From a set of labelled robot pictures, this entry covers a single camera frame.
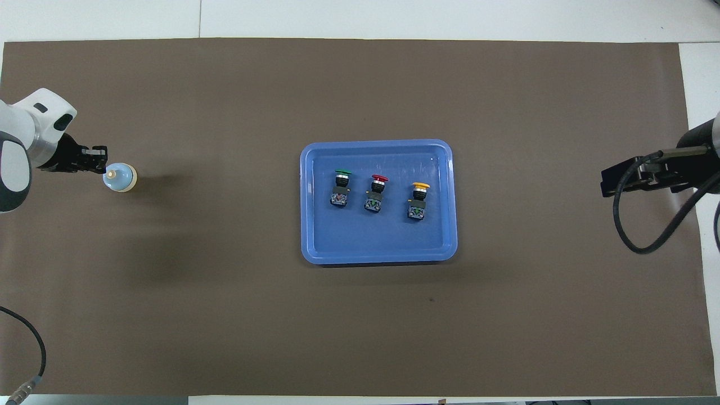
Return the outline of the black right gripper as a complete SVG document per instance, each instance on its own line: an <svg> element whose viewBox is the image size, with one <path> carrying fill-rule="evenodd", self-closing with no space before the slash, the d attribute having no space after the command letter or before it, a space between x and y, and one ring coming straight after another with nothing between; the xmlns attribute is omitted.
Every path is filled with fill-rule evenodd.
<svg viewBox="0 0 720 405"><path fill-rule="evenodd" d="M674 148L659 151L660 156L650 160L650 183L641 185L643 191L668 188L679 193L698 188L717 172L717 126L702 124L688 130ZM629 158L601 172L602 197L612 197L617 192L625 172L640 158ZM632 175L622 192L635 191L641 178Z"/></svg>

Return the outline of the red push button switch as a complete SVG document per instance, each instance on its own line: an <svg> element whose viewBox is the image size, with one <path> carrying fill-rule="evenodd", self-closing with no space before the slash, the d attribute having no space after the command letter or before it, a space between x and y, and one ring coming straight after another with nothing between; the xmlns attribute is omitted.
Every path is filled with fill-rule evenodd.
<svg viewBox="0 0 720 405"><path fill-rule="evenodd" d="M367 197L363 203L363 207L368 211L379 213L381 210L381 202L383 201L383 191L389 178L380 174L372 174L371 178L371 188L367 191Z"/></svg>

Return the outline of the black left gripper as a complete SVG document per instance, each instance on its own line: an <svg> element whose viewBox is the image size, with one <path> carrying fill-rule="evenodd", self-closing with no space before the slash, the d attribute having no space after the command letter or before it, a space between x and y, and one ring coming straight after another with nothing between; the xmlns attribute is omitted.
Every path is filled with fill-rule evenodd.
<svg viewBox="0 0 720 405"><path fill-rule="evenodd" d="M76 173L88 171L106 173L108 149L106 146L87 148L79 145L68 133L57 141L56 151L39 169L47 172Z"/></svg>

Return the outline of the yellow push button switch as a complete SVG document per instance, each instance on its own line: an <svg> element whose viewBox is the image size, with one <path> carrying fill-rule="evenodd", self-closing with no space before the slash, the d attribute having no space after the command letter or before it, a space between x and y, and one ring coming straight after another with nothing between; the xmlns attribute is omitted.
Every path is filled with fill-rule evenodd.
<svg viewBox="0 0 720 405"><path fill-rule="evenodd" d="M412 183L412 198L407 200L407 218L421 221L425 219L425 210L430 185L422 182Z"/></svg>

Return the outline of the brown table mat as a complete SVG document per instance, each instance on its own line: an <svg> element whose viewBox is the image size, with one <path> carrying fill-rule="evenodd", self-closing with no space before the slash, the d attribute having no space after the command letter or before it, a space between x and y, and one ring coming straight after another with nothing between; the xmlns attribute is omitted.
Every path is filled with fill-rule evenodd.
<svg viewBox="0 0 720 405"><path fill-rule="evenodd" d="M36 172L0 215L0 305L43 335L44 392L716 392L697 220L634 254L599 187L687 130L677 44L6 44L0 98L40 87L139 174ZM457 253L307 262L303 148L416 138L452 149Z"/></svg>

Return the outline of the green push button switch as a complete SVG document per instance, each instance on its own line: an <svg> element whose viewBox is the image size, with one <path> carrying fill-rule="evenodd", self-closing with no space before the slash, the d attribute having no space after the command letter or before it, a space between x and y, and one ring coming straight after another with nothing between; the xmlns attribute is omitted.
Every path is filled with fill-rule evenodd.
<svg viewBox="0 0 720 405"><path fill-rule="evenodd" d="M344 208L349 202L349 180L352 172L344 169L335 170L334 187L331 191L330 203L333 206Z"/></svg>

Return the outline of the blue plastic tray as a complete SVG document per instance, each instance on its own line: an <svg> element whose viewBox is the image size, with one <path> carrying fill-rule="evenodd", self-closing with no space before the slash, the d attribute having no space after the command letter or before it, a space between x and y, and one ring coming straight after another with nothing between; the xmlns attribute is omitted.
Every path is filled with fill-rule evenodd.
<svg viewBox="0 0 720 405"><path fill-rule="evenodd" d="M352 172L349 202L331 205L335 170ZM388 177L381 210L363 207L372 174ZM412 183L430 185L424 220L407 218ZM453 155L438 139L319 142L299 157L301 253L317 265L441 262L458 248Z"/></svg>

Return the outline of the light blue call bell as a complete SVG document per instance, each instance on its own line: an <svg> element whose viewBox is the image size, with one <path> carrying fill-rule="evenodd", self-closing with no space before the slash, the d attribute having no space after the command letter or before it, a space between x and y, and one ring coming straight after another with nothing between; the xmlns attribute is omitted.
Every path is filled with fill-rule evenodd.
<svg viewBox="0 0 720 405"><path fill-rule="evenodd" d="M115 192L129 192L137 184L138 174L136 169L126 163L113 163L106 167L106 173L102 175L105 186Z"/></svg>

